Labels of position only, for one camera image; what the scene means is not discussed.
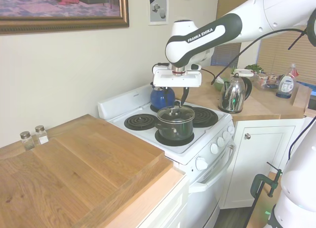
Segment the stainless steel kettle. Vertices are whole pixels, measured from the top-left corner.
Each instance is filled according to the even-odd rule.
[[[239,77],[238,74],[235,74],[229,81],[224,82],[218,108],[226,113],[240,113],[243,102],[249,97],[251,90],[251,81],[246,77]]]

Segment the framed picture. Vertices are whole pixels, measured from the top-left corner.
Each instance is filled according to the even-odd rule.
[[[169,0],[149,0],[149,25],[166,25],[169,21]]]
[[[0,34],[122,27],[128,0],[0,0]]]

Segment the picture frame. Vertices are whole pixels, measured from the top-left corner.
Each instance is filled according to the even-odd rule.
[[[118,2],[119,16],[6,17],[0,14],[0,34],[127,28],[129,27],[128,0],[118,0]]]
[[[149,25],[169,24],[169,0],[148,0]]]

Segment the oven door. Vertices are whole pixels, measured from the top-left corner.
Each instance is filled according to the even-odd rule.
[[[235,151],[236,145],[230,141],[209,170],[190,185],[187,228],[203,228],[206,223],[215,223],[218,212],[214,214],[214,211],[218,207],[224,188],[225,174],[233,160]]]

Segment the oven handle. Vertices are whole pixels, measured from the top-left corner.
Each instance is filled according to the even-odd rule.
[[[236,145],[235,143],[232,143],[230,145],[230,156],[227,163],[224,165],[224,167],[216,175],[212,176],[207,182],[204,182],[204,183],[195,182],[194,184],[192,184],[189,188],[189,193],[204,192],[208,188],[210,188],[213,184],[215,184],[226,173],[228,167],[230,166],[234,158],[235,152],[236,152]]]

